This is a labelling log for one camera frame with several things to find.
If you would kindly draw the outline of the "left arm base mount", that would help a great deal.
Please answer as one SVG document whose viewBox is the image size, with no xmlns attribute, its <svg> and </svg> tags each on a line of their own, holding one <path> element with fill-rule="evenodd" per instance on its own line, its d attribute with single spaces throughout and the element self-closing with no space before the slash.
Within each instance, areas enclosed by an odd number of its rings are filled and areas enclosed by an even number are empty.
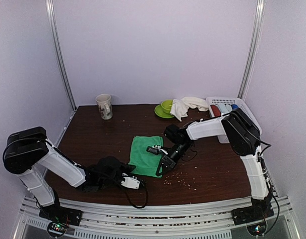
<svg viewBox="0 0 306 239">
<path fill-rule="evenodd" d="M 63 225 L 79 226 L 83 212 L 81 210 L 63 208 L 60 212 L 45 213 L 42 210 L 39 212 L 39 217 L 48 219 L 55 223 Z"/>
</svg>

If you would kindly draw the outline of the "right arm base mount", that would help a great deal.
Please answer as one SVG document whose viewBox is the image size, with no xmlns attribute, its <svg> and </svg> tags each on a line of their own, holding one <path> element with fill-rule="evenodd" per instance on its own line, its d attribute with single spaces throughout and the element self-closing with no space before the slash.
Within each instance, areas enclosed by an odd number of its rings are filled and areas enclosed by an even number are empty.
<svg viewBox="0 0 306 239">
<path fill-rule="evenodd" d="M 260 207 L 237 208 L 231 211 L 232 219 L 235 225 L 248 224 L 256 221 L 262 221 L 267 217 L 273 216 L 273 209 L 263 211 Z"/>
</svg>

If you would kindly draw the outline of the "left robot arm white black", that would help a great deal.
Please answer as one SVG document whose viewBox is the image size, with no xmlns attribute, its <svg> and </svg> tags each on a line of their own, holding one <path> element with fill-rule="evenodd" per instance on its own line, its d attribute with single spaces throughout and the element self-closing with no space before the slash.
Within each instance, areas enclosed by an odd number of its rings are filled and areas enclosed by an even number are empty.
<svg viewBox="0 0 306 239">
<path fill-rule="evenodd" d="M 2 155 L 7 171 L 17 175 L 54 221 L 65 217 L 57 195 L 43 178 L 43 166 L 82 192 L 97 192 L 115 184 L 122 188 L 139 189 L 140 181 L 131 175 L 134 166 L 115 157 L 102 158 L 97 164 L 84 167 L 65 156 L 47 137 L 43 127 L 34 127 L 11 134 Z"/>
</svg>

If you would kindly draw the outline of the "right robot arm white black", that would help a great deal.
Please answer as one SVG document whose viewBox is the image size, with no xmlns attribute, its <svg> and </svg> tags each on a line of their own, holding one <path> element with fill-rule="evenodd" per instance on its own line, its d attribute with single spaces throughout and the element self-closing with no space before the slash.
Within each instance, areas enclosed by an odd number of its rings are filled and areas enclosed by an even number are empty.
<svg viewBox="0 0 306 239">
<path fill-rule="evenodd" d="M 272 192 L 268 184 L 267 168 L 262 157 L 263 141 L 260 139 L 258 126 L 240 108 L 220 117 L 192 121 L 183 127 L 174 124 L 164 130 L 164 136 L 174 145 L 171 148 L 162 146 L 148 147 L 147 151 L 160 154 L 162 157 L 156 169 L 161 176 L 177 165 L 186 151 L 200 138 L 225 135 L 232 150 L 240 156 L 251 187 L 249 216 L 258 220 L 267 213 Z"/>
</svg>

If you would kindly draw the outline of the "green microfiber towel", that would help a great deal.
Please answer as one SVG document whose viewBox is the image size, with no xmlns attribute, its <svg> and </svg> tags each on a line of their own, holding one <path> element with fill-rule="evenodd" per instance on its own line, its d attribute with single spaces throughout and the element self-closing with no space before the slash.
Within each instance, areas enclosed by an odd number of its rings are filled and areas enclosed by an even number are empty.
<svg viewBox="0 0 306 239">
<path fill-rule="evenodd" d="M 163 146 L 163 138 L 160 136 L 135 136 L 133 138 L 129 161 L 130 165 L 136 166 L 132 171 L 133 174 L 155 178 L 162 177 L 162 175 L 156 175 L 161 156 L 146 151 L 148 146 L 155 145 Z"/>
</svg>

